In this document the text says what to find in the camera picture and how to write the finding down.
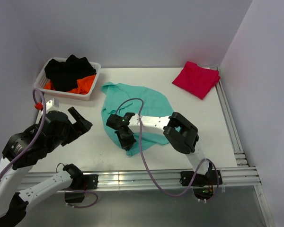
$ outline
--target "black cloth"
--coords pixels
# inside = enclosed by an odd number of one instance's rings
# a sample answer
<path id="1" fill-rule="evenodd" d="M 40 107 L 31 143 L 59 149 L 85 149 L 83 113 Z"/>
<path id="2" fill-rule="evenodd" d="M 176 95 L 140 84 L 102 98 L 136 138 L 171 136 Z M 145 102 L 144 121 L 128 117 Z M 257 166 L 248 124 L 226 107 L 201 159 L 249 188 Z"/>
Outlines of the black cloth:
<path id="1" fill-rule="evenodd" d="M 45 74 L 51 80 L 55 90 L 70 91 L 78 87 L 78 79 L 95 75 L 96 70 L 86 57 L 77 58 L 72 54 L 66 62 L 51 59 L 45 67 Z"/>

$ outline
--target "teal cloth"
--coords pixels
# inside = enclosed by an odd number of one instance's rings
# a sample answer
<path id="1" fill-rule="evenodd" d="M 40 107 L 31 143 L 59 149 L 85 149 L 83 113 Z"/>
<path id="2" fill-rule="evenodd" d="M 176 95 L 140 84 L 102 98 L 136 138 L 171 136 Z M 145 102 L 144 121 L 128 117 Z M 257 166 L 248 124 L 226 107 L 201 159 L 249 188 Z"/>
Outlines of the teal cloth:
<path id="1" fill-rule="evenodd" d="M 115 114 L 119 105 L 129 98 L 141 98 L 144 101 L 144 107 L 141 115 L 163 117 L 171 115 L 174 110 L 170 106 L 167 98 L 158 91 L 152 90 L 147 87 L 130 86 L 126 84 L 113 84 L 108 82 L 104 84 L 101 90 L 106 94 L 104 105 L 102 107 L 101 115 L 105 132 L 110 139 L 118 146 L 121 147 L 115 130 L 106 126 L 106 122 L 110 114 Z M 138 113 L 141 107 L 141 101 L 133 100 L 125 103 L 118 115 L 124 116 L 127 112 Z M 134 137 L 139 141 L 139 133 L 135 133 Z M 142 133 L 142 149 L 146 150 L 156 143 L 164 145 L 169 143 L 165 136 L 143 132 Z M 139 153 L 139 144 L 136 142 L 133 147 L 126 152 L 128 156 Z"/>

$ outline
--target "orange cloth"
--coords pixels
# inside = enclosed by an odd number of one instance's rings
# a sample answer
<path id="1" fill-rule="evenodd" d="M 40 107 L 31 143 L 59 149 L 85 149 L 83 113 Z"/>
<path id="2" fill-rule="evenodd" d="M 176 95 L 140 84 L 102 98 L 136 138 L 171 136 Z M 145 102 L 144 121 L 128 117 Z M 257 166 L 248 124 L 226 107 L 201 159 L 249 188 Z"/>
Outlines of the orange cloth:
<path id="1" fill-rule="evenodd" d="M 78 88 L 74 88 L 70 91 L 68 91 L 69 93 L 75 93 L 75 94 L 81 94 L 81 95 L 86 95 L 94 80 L 95 80 L 95 77 L 96 75 L 92 75 L 92 76 L 88 76 L 88 77 L 85 77 L 83 79 L 78 79 L 77 80 L 77 84 L 78 84 Z M 45 86 L 44 86 L 44 89 L 48 89 L 48 90 L 54 90 L 55 91 L 55 88 L 53 87 L 53 84 L 52 82 L 48 82 Z"/>

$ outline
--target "folded red cloth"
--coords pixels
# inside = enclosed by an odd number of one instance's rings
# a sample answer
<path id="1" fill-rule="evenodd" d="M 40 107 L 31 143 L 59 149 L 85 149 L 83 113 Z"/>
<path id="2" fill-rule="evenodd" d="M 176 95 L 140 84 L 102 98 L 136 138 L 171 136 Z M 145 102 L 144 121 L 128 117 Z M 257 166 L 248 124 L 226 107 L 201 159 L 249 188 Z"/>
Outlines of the folded red cloth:
<path id="1" fill-rule="evenodd" d="M 220 78 L 218 71 L 204 69 L 188 61 L 172 83 L 198 98 L 204 99 Z"/>

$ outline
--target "white bin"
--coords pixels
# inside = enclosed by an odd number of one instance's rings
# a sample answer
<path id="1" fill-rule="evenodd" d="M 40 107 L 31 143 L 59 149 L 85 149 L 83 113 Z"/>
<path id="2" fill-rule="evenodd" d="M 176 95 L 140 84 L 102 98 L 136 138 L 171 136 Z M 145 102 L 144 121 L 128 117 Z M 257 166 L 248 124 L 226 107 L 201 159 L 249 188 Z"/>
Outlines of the white bin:
<path id="1" fill-rule="evenodd" d="M 51 58 L 51 59 L 55 59 L 59 62 L 66 61 L 66 58 Z M 91 66 L 94 67 L 96 72 L 97 72 L 96 77 L 95 77 L 95 80 L 94 80 L 93 85 L 91 86 L 89 92 L 86 95 L 80 95 L 80 94 L 73 94 L 73 93 L 68 93 L 68 92 L 53 91 L 53 90 L 44 89 L 44 86 L 50 81 L 48 78 L 46 78 L 44 69 L 51 59 L 49 59 L 47 61 L 47 63 L 44 65 L 41 72 L 39 73 L 39 75 L 38 75 L 38 77 L 37 77 L 37 79 L 34 83 L 34 88 L 38 88 L 40 91 L 43 91 L 44 93 L 52 95 L 52 96 L 59 96 L 59 97 L 73 98 L 73 99 L 88 101 L 90 99 L 90 94 L 93 91 L 95 84 L 98 80 L 101 65 L 99 63 L 90 61 Z"/>

